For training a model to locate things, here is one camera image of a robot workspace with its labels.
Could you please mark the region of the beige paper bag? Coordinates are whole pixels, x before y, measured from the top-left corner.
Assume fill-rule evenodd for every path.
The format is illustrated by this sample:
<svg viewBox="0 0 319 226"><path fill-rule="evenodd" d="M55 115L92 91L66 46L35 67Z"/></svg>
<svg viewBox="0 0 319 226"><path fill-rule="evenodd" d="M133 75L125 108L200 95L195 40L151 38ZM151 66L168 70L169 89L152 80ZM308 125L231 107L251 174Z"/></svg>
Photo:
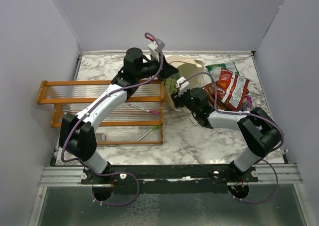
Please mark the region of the beige paper bag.
<svg viewBox="0 0 319 226"><path fill-rule="evenodd" d="M171 55L166 58L167 62L177 68L179 70L178 74L175 74L171 77L174 77L176 80L178 80L181 77L184 77L185 79L189 79L191 76L204 72L204 61L200 60L199 58L196 58L195 56L186 57L186 56L179 56L179 55ZM197 126L197 122L194 119L191 119L191 112L187 110L185 107L176 109L174 106L174 103L170 97L171 94L169 94L165 88L164 93L164 102L172 108L176 112L182 112L184 115L188 117L190 122Z"/></svg>

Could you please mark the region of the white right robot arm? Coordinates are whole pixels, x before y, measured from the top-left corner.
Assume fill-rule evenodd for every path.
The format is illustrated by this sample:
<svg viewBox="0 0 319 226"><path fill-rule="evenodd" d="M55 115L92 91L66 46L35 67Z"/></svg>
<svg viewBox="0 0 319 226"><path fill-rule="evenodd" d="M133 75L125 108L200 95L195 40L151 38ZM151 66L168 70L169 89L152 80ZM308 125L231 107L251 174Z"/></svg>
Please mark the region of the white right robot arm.
<svg viewBox="0 0 319 226"><path fill-rule="evenodd" d="M239 182L245 178L251 166L280 147L284 141L283 131L260 107L243 112L217 111L202 88L176 92L170 97L176 108L186 107L204 128L241 132L247 147L230 164L229 176L233 181Z"/></svg>

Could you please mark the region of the purple snack bag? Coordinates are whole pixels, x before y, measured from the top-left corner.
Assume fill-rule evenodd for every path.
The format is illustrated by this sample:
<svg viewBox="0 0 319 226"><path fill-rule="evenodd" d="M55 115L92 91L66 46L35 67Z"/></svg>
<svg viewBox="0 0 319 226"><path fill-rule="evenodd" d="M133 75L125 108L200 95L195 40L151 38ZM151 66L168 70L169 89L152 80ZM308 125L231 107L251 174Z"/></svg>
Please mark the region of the purple snack bag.
<svg viewBox="0 0 319 226"><path fill-rule="evenodd" d="M253 110L254 106L252 104L252 99L250 95L245 95L244 100L241 105L241 111L251 111Z"/></svg>

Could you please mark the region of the green snack bag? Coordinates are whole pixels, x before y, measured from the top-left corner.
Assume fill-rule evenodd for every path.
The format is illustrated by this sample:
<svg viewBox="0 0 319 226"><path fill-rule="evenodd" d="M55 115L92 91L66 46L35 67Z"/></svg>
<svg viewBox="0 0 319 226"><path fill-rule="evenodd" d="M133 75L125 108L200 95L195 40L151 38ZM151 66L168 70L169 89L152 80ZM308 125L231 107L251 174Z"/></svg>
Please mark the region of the green snack bag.
<svg viewBox="0 0 319 226"><path fill-rule="evenodd" d="M239 71L237 70L235 62L211 64L211 65L206 65L205 68L207 72L212 75L215 82L219 80L220 72L222 68L239 74Z"/></svg>

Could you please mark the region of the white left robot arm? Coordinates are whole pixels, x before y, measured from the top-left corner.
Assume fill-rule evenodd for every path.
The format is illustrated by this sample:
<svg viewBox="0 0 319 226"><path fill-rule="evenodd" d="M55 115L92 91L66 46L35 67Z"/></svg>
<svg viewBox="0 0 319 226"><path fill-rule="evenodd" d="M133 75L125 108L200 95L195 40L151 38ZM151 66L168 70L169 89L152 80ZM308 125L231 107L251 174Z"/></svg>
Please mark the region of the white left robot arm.
<svg viewBox="0 0 319 226"><path fill-rule="evenodd" d="M72 154L75 160L93 170L98 183L109 180L109 162L97 151L95 132L103 120L119 105L127 101L142 85L154 78L165 80L178 73L159 53L147 58L141 49L133 47L126 51L123 66L112 79L107 90L87 108L75 115L65 113L60 128L59 146L63 152Z"/></svg>

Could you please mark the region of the brown snack bag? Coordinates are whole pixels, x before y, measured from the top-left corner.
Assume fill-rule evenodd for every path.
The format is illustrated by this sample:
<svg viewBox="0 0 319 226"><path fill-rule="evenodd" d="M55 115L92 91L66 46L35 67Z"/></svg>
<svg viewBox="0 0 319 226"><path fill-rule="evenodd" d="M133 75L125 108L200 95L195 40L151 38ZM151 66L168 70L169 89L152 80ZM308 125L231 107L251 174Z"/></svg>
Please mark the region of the brown snack bag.
<svg viewBox="0 0 319 226"><path fill-rule="evenodd" d="M208 83L204 86L202 86L202 89L204 92L208 95L208 101L209 104L214 108L215 105L215 86L213 83ZM228 110L228 106L223 103L219 97L221 96L221 91L220 89L217 90L217 108L221 110Z"/></svg>

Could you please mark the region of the light green snack packet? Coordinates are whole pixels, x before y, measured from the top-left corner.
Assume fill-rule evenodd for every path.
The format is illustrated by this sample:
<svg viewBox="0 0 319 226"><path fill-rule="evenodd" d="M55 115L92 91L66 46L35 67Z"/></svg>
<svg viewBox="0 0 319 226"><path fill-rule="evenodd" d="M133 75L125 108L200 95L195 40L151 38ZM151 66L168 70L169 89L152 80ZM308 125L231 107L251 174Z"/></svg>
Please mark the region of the light green snack packet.
<svg viewBox="0 0 319 226"><path fill-rule="evenodd" d="M164 86L169 94L177 92L176 79L174 77L167 78L164 81Z"/></svg>

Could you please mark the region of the red Doritos bag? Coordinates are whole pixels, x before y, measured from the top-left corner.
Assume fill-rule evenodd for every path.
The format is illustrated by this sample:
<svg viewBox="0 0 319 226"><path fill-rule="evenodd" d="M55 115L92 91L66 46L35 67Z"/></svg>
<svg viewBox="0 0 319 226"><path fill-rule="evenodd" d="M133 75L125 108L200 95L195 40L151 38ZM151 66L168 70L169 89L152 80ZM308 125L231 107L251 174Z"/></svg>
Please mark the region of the red Doritos bag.
<svg viewBox="0 0 319 226"><path fill-rule="evenodd" d="M217 98L231 111L239 111L248 91L250 79L222 68L217 82Z"/></svg>

